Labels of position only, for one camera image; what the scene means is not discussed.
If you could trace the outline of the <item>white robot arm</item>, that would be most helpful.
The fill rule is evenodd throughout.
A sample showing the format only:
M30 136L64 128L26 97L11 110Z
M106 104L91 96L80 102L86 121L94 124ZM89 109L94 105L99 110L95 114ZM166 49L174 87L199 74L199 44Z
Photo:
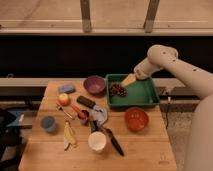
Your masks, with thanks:
M191 121L183 171L213 171L213 73L181 60L176 48L155 44L122 85L145 80L160 70L168 71L199 100Z

